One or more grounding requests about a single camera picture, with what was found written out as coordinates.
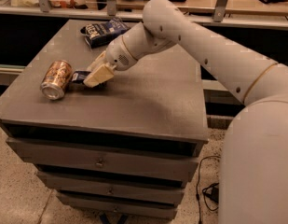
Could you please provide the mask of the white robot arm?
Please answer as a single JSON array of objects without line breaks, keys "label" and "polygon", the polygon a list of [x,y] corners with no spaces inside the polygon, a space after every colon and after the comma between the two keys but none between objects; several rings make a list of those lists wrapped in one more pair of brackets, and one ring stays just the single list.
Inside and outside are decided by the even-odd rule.
[{"label": "white robot arm", "polygon": [[212,76],[224,100],[245,107],[231,121],[220,160],[219,224],[288,224],[288,66],[189,21],[168,0],[150,0],[140,23],[90,66],[95,87],[148,54],[178,44]]}]

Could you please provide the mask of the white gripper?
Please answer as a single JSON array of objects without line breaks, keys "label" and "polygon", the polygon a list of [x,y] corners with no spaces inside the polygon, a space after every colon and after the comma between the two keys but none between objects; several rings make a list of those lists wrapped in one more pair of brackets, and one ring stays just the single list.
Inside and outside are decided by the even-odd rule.
[{"label": "white gripper", "polygon": [[117,71],[125,71],[130,69],[138,62],[127,49],[123,36],[120,35],[114,39],[88,67],[90,73],[84,79],[83,83],[90,88],[96,87],[115,75]]}]

